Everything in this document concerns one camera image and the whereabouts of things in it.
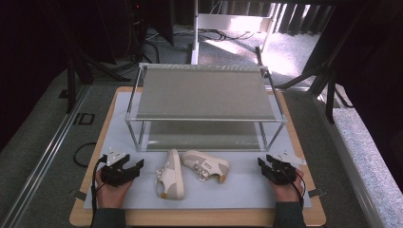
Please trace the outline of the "dark pleated curtain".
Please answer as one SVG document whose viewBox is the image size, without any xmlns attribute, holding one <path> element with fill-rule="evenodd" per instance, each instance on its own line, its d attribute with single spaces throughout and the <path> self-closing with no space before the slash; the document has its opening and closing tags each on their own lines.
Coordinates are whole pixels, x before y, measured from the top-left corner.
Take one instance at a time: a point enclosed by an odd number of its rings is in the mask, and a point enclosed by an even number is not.
<svg viewBox="0 0 403 228">
<path fill-rule="evenodd" d="M 334 11 L 332 6 L 283 4 L 274 7 L 274 32 L 318 35 L 323 32 Z"/>
</svg>

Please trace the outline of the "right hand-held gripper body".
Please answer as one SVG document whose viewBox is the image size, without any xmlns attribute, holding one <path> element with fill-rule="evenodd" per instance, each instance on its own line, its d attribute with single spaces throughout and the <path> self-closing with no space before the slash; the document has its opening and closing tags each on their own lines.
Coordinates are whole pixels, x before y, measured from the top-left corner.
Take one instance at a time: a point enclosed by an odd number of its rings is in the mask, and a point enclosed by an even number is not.
<svg viewBox="0 0 403 228">
<path fill-rule="evenodd" d="M 297 178 L 296 168 L 293 164 L 306 164 L 306 160 L 287 151 L 267 155 L 271 155 L 280 162 L 273 164 L 269 162 L 266 164 L 265 172 L 261 174 L 276 185 L 293 183 Z"/>
</svg>

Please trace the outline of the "person's left hand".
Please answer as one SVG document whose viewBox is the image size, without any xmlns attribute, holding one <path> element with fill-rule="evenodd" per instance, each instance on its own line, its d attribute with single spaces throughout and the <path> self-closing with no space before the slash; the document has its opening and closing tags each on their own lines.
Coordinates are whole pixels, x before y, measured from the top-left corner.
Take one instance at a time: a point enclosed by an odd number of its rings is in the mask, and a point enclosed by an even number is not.
<svg viewBox="0 0 403 228">
<path fill-rule="evenodd" d="M 131 187 L 133 181 L 129 181 L 118 187 L 106 184 L 101 179 L 102 171 L 96 172 L 96 183 L 98 190 L 96 192 L 99 208 L 122 208 L 125 202 L 125 196 Z"/>
</svg>

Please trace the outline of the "person's right hand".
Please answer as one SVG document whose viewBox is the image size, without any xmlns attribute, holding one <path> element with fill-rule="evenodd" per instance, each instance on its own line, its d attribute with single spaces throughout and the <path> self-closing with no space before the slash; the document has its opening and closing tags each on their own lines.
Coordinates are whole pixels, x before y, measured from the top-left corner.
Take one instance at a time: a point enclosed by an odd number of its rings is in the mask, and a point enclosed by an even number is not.
<svg viewBox="0 0 403 228">
<path fill-rule="evenodd" d="M 304 187 L 302 186 L 304 173 L 298 169 L 296 172 L 297 178 L 293 184 L 276 185 L 270 182 L 277 202 L 300 202 L 300 198 L 304 193 Z"/>
</svg>

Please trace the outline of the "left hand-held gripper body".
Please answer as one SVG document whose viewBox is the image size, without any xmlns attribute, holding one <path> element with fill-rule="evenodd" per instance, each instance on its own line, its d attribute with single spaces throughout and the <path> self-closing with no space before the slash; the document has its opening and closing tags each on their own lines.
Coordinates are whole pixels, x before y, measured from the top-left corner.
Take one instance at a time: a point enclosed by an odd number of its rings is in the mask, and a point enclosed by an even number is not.
<svg viewBox="0 0 403 228">
<path fill-rule="evenodd" d="M 106 154 L 106 165 L 102 168 L 101 174 L 101 179 L 104 183 L 111 186 L 120 186 L 140 176 L 140 172 L 135 173 L 133 170 L 135 165 L 127 169 L 119 167 L 119 161 L 125 155 L 129 154 L 117 151 L 109 151 Z"/>
</svg>

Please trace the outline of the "wooden table board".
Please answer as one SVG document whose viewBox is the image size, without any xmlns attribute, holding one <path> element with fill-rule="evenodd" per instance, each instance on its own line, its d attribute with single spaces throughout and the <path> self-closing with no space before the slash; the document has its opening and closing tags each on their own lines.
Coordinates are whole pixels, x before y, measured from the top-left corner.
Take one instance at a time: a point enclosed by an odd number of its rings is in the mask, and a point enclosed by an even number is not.
<svg viewBox="0 0 403 228">
<path fill-rule="evenodd" d="M 116 89 L 110 108 L 106 115 L 104 126 L 95 146 L 92 158 L 86 171 L 81 189 L 89 191 L 92 178 L 92 169 L 101 156 L 100 139 L 106 136 L 106 121 L 112 116 L 119 92 L 129 92 L 130 86 L 121 86 Z M 126 224 L 133 227 L 160 228 L 160 227 L 268 227 L 274 222 L 275 206 L 269 209 L 126 209 Z"/>
</svg>

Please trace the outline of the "beige white sneaker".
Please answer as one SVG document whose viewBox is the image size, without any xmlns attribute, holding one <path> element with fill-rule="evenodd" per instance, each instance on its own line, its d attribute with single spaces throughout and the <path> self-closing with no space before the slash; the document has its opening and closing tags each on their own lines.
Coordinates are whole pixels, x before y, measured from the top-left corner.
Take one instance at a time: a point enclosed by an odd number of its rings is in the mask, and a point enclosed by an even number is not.
<svg viewBox="0 0 403 228">
<path fill-rule="evenodd" d="M 230 170 L 229 161 L 196 150 L 186 151 L 182 164 L 191 168 L 200 181 L 215 179 L 224 183 Z"/>
<path fill-rule="evenodd" d="M 156 192 L 159 198 L 165 200 L 182 200 L 184 198 L 182 164 L 176 149 L 170 149 L 167 152 L 164 166 L 156 173 Z"/>
</svg>

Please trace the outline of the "white desk frame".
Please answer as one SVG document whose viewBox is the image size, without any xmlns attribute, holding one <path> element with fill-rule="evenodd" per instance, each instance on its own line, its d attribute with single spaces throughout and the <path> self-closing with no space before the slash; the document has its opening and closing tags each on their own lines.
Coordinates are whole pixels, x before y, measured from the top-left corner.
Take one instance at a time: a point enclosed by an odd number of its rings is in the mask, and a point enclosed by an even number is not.
<svg viewBox="0 0 403 228">
<path fill-rule="evenodd" d="M 255 48 L 258 63 L 262 65 L 263 53 L 268 47 L 269 35 L 274 31 L 279 4 L 271 4 L 268 15 L 226 15 L 199 13 L 199 0 L 194 0 L 194 28 L 191 64 L 199 63 L 199 29 L 217 29 L 227 31 L 264 32 L 263 43 Z"/>
</svg>

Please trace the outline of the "black rectangular floor frame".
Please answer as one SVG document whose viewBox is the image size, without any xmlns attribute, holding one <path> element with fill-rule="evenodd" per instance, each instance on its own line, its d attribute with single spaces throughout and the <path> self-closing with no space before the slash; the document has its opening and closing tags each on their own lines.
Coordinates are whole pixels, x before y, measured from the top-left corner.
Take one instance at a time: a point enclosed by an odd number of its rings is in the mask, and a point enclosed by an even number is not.
<svg viewBox="0 0 403 228">
<path fill-rule="evenodd" d="M 95 115 L 91 113 L 78 113 L 73 121 L 75 125 L 91 125 L 93 124 Z"/>
</svg>

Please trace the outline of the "aluminium floor rail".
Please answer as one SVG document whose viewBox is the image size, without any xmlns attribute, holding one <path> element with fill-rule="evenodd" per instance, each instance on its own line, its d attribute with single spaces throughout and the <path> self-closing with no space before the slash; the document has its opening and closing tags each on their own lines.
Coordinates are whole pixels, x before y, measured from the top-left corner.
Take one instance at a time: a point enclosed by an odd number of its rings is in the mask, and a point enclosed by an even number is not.
<svg viewBox="0 0 403 228">
<path fill-rule="evenodd" d="M 360 208 L 371 228 L 384 228 L 381 216 L 378 214 L 374 200 L 371 196 L 370 190 L 365 184 L 358 167 L 351 155 L 351 150 L 348 147 L 347 141 L 341 134 L 338 126 L 335 123 L 330 123 L 325 112 L 326 104 L 322 100 L 321 95 L 313 96 L 314 104 L 320 113 L 320 117 L 325 125 L 328 134 L 330 135 L 333 143 L 335 144 L 336 153 L 340 160 L 343 170 L 345 171 L 350 184 L 355 192 L 355 197 L 360 205 Z"/>
<path fill-rule="evenodd" d="M 87 92 L 90 89 L 89 85 L 83 85 L 76 95 L 76 103 L 71 108 L 70 112 L 64 116 L 57 131 L 54 133 L 47 149 L 43 153 L 41 159 L 36 163 L 34 169 L 29 174 L 29 177 L 24 184 L 18 198 L 10 208 L 9 212 L 0 223 L 0 228 L 16 228 L 25 214 L 33 196 L 40 186 L 45 174 L 48 171 L 53 159 L 58 153 L 58 150 L 66 137 L 83 100 L 86 98 Z"/>
</svg>

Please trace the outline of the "pale blue table mat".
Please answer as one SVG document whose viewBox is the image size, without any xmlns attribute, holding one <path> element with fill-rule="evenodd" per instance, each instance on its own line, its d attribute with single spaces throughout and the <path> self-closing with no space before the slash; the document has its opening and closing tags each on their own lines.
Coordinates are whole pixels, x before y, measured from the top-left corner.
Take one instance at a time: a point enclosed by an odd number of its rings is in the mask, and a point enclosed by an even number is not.
<svg viewBox="0 0 403 228">
<path fill-rule="evenodd" d="M 226 181 L 200 181 L 188 167 L 182 169 L 184 198 L 161 199 L 157 192 L 157 172 L 162 169 L 167 151 L 138 152 L 125 123 L 125 113 L 131 94 L 119 92 L 106 121 L 106 136 L 100 139 L 101 155 L 125 153 L 130 157 L 125 167 L 144 162 L 141 174 L 134 180 L 125 197 L 124 208 L 129 209 L 269 209 L 275 206 L 275 196 L 258 165 L 263 152 L 218 152 L 216 155 L 230 162 Z"/>
</svg>

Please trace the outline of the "metal two-tier shoe rack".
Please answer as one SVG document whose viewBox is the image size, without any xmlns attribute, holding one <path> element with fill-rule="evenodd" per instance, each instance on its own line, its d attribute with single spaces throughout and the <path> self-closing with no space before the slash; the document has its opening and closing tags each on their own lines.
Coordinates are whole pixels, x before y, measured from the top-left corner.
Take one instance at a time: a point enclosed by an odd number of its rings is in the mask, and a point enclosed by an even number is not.
<svg viewBox="0 0 403 228">
<path fill-rule="evenodd" d="M 268 151 L 287 119 L 265 66 L 142 64 L 125 122 L 138 152 Z"/>
</svg>

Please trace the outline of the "black metal stand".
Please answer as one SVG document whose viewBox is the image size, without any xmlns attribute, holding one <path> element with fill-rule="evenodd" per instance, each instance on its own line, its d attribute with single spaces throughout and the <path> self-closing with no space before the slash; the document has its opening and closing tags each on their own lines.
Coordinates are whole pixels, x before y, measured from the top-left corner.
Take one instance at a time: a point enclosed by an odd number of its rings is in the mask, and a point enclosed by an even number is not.
<svg viewBox="0 0 403 228">
<path fill-rule="evenodd" d="M 308 92 L 318 96 L 324 88 L 327 88 L 324 114 L 328 122 L 333 124 L 335 122 L 333 109 L 336 93 L 336 72 L 334 71 L 333 64 L 334 61 L 329 59 L 319 66 L 315 66 L 314 68 L 307 70 L 287 83 L 276 85 L 276 88 L 288 89 L 311 76 L 315 76 L 316 78 L 309 87 Z"/>
<path fill-rule="evenodd" d="M 67 97 L 67 113 L 70 113 L 73 110 L 77 102 L 75 74 L 78 74 L 80 80 L 85 85 L 91 85 L 94 81 L 94 77 L 92 76 L 89 66 L 93 66 L 101 70 L 103 73 L 116 81 L 129 82 L 129 79 L 114 73 L 111 69 L 108 69 L 106 66 L 103 66 L 101 63 L 95 61 L 78 48 L 71 54 L 71 57 L 67 61 L 67 90 L 65 93 Z"/>
</svg>

